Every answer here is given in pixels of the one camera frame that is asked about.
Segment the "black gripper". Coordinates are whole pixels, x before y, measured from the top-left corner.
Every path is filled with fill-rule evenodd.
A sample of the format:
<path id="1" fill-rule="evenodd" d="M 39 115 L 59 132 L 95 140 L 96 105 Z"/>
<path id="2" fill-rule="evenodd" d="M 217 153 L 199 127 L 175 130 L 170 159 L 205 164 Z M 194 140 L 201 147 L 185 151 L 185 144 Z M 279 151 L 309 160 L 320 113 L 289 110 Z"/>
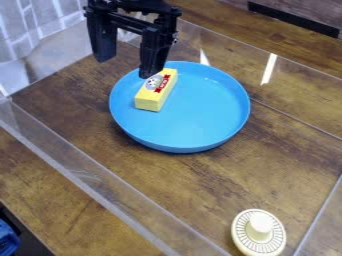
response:
<path id="1" fill-rule="evenodd" d="M 153 22 L 120 14 L 157 14 Z M 165 0 L 87 0 L 84 7 L 92 54 L 99 62 L 116 56 L 118 28 L 142 35 L 139 77 L 150 78 L 165 67 L 170 48 L 178 41 L 178 7 Z"/>

